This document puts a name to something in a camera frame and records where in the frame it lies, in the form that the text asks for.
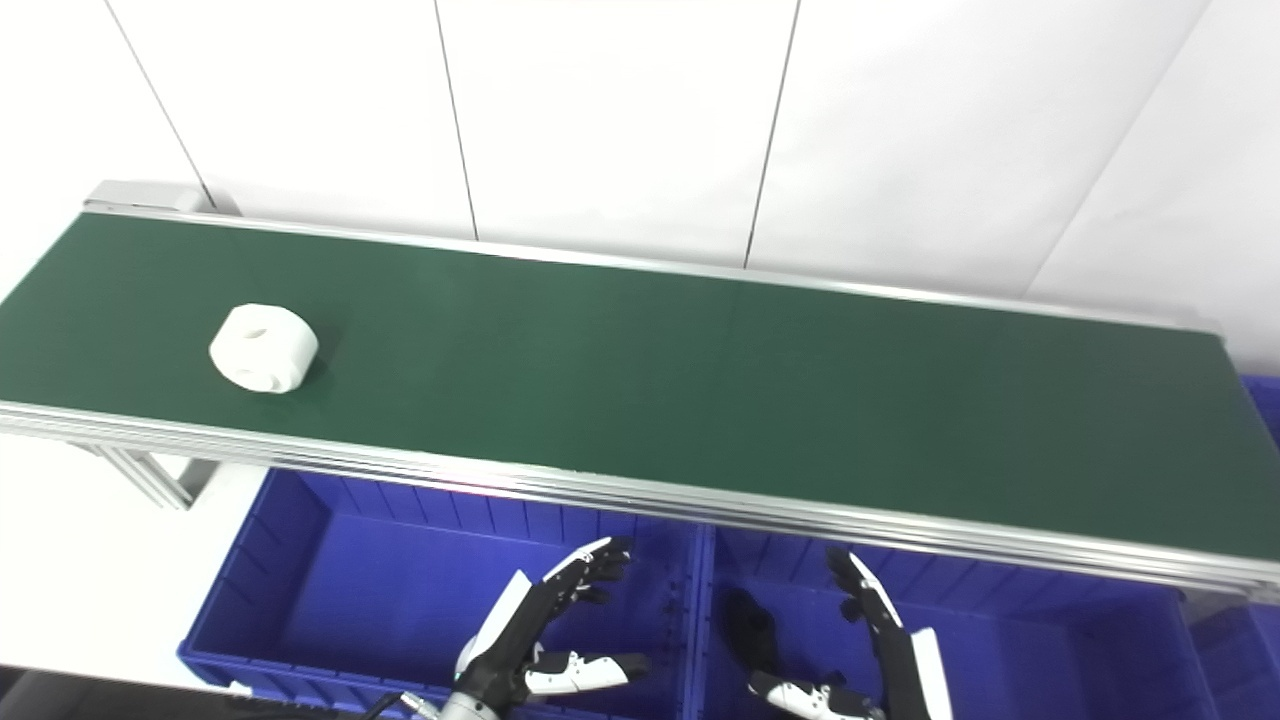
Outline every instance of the conveyor leg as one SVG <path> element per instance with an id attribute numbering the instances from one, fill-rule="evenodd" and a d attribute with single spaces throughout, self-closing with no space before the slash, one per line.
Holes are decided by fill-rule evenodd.
<path id="1" fill-rule="evenodd" d="M 93 455 L 97 455 L 115 466 L 133 487 L 147 496 L 151 502 L 160 507 L 173 510 L 187 510 L 191 507 L 192 497 L 182 483 L 170 475 L 156 462 L 150 452 L 137 450 L 122 450 L 104 445 L 82 445 Z"/>

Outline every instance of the aluminum frame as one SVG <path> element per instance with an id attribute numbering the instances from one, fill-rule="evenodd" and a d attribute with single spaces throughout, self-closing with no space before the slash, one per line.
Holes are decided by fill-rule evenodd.
<path id="1" fill-rule="evenodd" d="M 8 401 L 0 401 L 0 429 L 83 445 L 712 521 L 1280 602 L 1280 562 L 1068 533 Z"/>

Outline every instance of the white wall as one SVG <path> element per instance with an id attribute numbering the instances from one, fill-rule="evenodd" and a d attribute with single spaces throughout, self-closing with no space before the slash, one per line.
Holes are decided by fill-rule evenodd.
<path id="1" fill-rule="evenodd" d="M 763 187 L 792 0 L 110 6 L 177 135 L 106 4 L 5 6 L 0 290 L 97 179 L 204 181 L 253 217 L 1198 313 L 1280 373 L 1265 0 L 803 0 Z"/>
<path id="2" fill-rule="evenodd" d="M 1280 375 L 1280 4 L 1213 0 L 1028 297 L 1183 305 Z"/>
<path id="3" fill-rule="evenodd" d="M 102 3 L 0 5 L 0 296 L 105 178 L 196 184 Z"/>

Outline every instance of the metal bracket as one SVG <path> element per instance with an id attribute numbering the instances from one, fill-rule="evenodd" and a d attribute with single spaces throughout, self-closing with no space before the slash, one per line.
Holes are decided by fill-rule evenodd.
<path id="1" fill-rule="evenodd" d="M 214 211 L 198 188 L 164 182 L 102 181 L 84 199 L 84 205 L 123 205 L 175 213 Z"/>
<path id="2" fill-rule="evenodd" d="M 187 510 L 195 501 L 187 488 L 161 468 L 150 452 L 122 450 L 105 445 L 73 445 L 114 465 L 125 479 L 133 483 L 133 487 L 142 491 L 142 495 L 147 496 L 157 507 Z"/>

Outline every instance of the white object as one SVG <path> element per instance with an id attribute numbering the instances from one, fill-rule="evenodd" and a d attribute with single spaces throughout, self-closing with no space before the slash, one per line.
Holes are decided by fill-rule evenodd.
<path id="1" fill-rule="evenodd" d="M 253 392 L 289 392 L 302 384 L 320 343 L 306 320 L 276 305 L 232 309 L 209 346 L 214 366 Z"/>
<path id="2" fill-rule="evenodd" d="M 525 673 L 525 687 L 535 696 L 573 694 L 628 682 L 617 660 L 605 656 L 588 662 L 576 652 L 568 653 L 568 665 L 559 673 Z"/>
<path id="3" fill-rule="evenodd" d="M 507 623 L 511 621 L 512 615 L 516 614 L 516 609 L 520 607 L 520 603 L 524 602 L 525 596 L 529 594 L 532 587 L 534 583 L 529 580 L 529 575 L 522 570 L 516 570 L 516 574 L 507 582 L 507 587 L 503 588 L 502 594 L 498 596 L 498 602 L 494 602 L 493 607 L 489 609 L 489 615 L 485 616 L 484 623 L 480 625 L 480 632 L 462 647 L 462 652 L 453 666 L 454 679 L 462 675 L 462 671 L 467 669 L 467 665 L 471 665 L 471 661 L 477 655 L 489 650 L 498 641 L 498 635 L 502 634 Z"/>
<path id="4" fill-rule="evenodd" d="M 947 675 L 942 670 L 938 634 L 933 628 L 911 633 L 911 650 L 915 652 L 915 670 L 920 675 L 920 689 L 929 719 L 951 720 L 951 693 L 947 692 Z"/>

